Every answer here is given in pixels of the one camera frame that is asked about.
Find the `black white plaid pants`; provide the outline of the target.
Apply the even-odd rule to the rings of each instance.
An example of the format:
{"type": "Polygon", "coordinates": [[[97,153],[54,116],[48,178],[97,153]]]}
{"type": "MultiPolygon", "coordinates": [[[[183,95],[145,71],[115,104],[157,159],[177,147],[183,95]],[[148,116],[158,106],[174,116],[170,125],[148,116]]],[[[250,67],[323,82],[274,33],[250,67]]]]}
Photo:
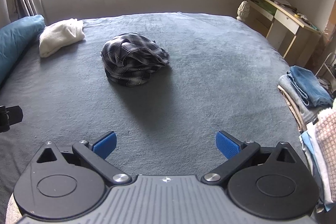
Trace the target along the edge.
{"type": "Polygon", "coordinates": [[[147,83],[153,73],[169,64],[167,51],[134,32],[107,41],[100,55],[108,80],[126,87],[147,83]]]}

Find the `grey bed blanket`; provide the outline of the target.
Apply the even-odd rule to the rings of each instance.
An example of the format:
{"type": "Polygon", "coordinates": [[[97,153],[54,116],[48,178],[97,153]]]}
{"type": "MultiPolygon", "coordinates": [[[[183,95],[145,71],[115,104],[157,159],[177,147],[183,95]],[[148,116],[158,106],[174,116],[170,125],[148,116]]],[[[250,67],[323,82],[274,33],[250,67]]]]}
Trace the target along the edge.
{"type": "Polygon", "coordinates": [[[23,120],[1,134],[1,216],[13,187],[46,141],[68,147],[117,134],[109,162],[137,174],[202,176],[224,162],[224,130],[266,147],[289,142],[302,154],[296,121],[277,86],[289,67],[267,40],[229,16],[137,14],[84,21],[85,39],[40,58],[26,51],[1,88],[1,104],[23,120]],[[103,45],[136,32],[170,56],[148,83],[110,82],[103,45]]]}

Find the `teal blue pillow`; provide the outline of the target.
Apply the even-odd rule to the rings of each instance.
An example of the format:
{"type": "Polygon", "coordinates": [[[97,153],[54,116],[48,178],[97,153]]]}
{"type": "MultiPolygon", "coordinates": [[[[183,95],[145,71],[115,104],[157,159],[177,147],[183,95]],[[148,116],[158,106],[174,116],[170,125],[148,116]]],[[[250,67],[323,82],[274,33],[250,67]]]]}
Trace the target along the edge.
{"type": "Polygon", "coordinates": [[[45,29],[42,15],[25,16],[1,28],[1,83],[28,45],[45,29]]]}

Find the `folded grey garment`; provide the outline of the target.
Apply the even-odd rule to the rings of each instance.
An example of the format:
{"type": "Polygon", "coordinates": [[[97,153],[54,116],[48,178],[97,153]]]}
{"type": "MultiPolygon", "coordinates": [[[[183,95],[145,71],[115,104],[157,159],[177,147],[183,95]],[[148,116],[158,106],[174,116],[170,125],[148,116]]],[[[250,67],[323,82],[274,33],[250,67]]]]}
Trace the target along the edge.
{"type": "Polygon", "coordinates": [[[322,110],[322,108],[307,108],[303,104],[301,98],[297,94],[296,90],[294,89],[286,75],[282,75],[278,79],[277,88],[284,97],[288,108],[293,114],[297,122],[299,132],[306,131],[306,125],[310,122],[316,121],[318,113],[322,110]]]}

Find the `folded white fleece garment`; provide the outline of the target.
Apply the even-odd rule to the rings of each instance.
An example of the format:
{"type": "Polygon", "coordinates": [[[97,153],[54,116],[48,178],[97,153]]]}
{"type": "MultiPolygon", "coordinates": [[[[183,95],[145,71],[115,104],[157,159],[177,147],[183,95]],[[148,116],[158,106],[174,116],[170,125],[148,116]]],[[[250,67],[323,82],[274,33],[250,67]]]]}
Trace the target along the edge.
{"type": "Polygon", "coordinates": [[[46,26],[39,37],[39,55],[46,58],[60,48],[82,41],[85,38],[84,23],[78,19],[67,19],[46,26]]]}

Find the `pink white woven cloth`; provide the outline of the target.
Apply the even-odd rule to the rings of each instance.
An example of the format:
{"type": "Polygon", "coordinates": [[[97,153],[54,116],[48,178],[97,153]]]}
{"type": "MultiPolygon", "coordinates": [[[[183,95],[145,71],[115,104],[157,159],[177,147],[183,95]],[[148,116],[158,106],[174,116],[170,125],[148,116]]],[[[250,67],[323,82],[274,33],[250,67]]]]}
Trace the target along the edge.
{"type": "Polygon", "coordinates": [[[327,168],[331,200],[335,202],[335,110],[319,114],[315,134],[327,168]]]}

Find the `light wooden desk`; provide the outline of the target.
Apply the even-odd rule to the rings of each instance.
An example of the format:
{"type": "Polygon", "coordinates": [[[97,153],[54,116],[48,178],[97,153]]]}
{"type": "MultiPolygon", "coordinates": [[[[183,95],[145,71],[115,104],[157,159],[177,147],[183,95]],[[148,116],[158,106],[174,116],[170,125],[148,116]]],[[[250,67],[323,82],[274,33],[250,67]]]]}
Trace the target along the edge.
{"type": "Polygon", "coordinates": [[[305,67],[321,38],[321,32],[271,0],[245,0],[249,15],[245,24],[264,36],[289,65],[305,67]]]}

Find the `metal chair frame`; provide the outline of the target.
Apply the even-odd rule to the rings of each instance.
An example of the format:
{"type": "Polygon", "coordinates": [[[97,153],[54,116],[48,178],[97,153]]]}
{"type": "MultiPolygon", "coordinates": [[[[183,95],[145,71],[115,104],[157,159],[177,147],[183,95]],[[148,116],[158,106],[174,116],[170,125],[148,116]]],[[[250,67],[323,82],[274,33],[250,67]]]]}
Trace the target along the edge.
{"type": "Polygon", "coordinates": [[[335,90],[335,53],[330,52],[315,74],[317,78],[329,81],[332,90],[335,90]]]}

